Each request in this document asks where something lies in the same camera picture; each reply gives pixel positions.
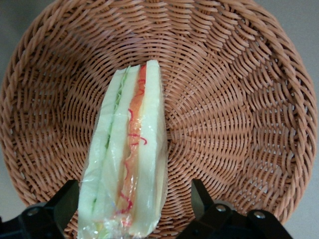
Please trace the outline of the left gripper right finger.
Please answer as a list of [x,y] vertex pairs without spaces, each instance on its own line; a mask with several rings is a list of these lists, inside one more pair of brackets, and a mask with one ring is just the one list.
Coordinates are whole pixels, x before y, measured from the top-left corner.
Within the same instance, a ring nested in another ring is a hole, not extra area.
[[242,215],[225,202],[212,200],[203,182],[191,182],[192,239],[291,239],[292,236],[268,211],[251,210]]

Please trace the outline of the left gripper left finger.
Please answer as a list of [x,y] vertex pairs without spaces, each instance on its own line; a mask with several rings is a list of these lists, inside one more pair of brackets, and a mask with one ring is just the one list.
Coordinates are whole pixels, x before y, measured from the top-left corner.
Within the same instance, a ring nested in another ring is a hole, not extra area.
[[2,239],[63,239],[78,208],[78,181],[69,180],[46,203],[29,206],[17,217],[0,222]]

